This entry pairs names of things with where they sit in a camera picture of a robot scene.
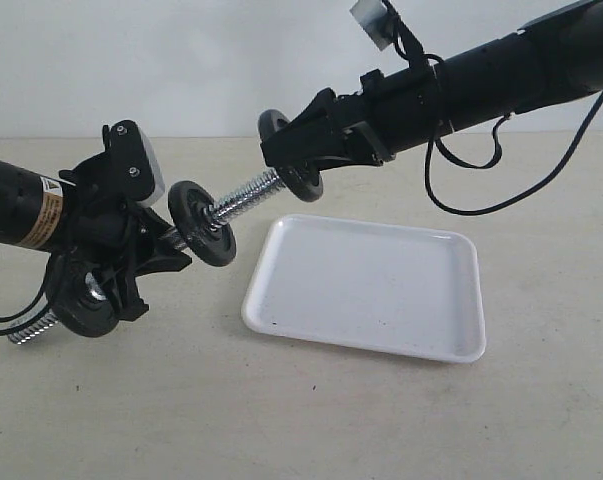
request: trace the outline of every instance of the white background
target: white background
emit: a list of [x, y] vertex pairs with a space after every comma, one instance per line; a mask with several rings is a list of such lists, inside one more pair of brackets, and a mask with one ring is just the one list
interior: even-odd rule
[[[395, 0], [444, 57], [569, 0]], [[324, 87], [404, 67], [349, 14], [354, 0], [0, 0], [0, 137], [97, 136], [137, 121], [155, 136], [254, 135], [267, 108], [296, 115]], [[574, 129], [591, 100], [510, 122]], [[603, 111], [595, 123], [603, 129]]]

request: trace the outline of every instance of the plastic tray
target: plastic tray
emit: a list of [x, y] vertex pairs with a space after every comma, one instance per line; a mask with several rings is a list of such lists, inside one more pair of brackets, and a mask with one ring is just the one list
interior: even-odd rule
[[260, 333], [444, 362], [486, 346], [476, 248], [451, 232], [283, 217], [242, 313]]

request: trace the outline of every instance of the white plastic tray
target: white plastic tray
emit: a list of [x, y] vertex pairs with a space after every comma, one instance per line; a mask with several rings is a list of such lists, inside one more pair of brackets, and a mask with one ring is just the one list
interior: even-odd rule
[[307, 215], [276, 221], [243, 304], [257, 332], [454, 363], [485, 325], [462, 235]]

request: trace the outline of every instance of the black disc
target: black disc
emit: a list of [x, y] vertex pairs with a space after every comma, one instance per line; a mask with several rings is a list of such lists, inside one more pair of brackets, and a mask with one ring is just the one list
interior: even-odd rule
[[[266, 110], [259, 117], [258, 128], [261, 141], [266, 141], [290, 121], [278, 110]], [[323, 180], [319, 170], [310, 165], [276, 167], [281, 180], [299, 200], [316, 202], [323, 195]]]
[[175, 184], [168, 194], [170, 215], [186, 245], [208, 265], [225, 267], [237, 254], [234, 234], [229, 225], [213, 230], [203, 210], [214, 199], [200, 185], [184, 181]]
[[[50, 279], [50, 288], [57, 287], [57, 275], [63, 265], [63, 259], [57, 262], [58, 268]], [[70, 260], [68, 279], [57, 294], [53, 312], [69, 330], [82, 337], [97, 338], [107, 335], [118, 325], [114, 309], [108, 300], [96, 299], [89, 294], [86, 275], [91, 267], [80, 261]], [[46, 292], [49, 298], [51, 291]]]

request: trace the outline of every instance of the sticker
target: sticker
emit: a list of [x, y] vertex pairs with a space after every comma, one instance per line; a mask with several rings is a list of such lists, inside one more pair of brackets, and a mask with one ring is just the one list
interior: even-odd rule
[[33, 249], [41, 247], [52, 236], [61, 220], [63, 212], [61, 183], [46, 177], [41, 177], [41, 183], [43, 184], [43, 199], [39, 216], [30, 233], [18, 244], [19, 247]]

